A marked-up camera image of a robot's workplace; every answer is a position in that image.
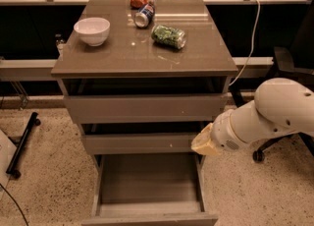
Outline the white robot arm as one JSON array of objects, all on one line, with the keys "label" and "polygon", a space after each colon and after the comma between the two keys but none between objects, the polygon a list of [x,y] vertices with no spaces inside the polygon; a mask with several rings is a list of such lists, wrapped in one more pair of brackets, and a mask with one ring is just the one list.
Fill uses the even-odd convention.
[{"label": "white robot arm", "polygon": [[253,100],[208,124],[193,139],[191,149],[218,155],[297,133],[314,136],[314,91],[290,79],[273,78],[256,89]]}]

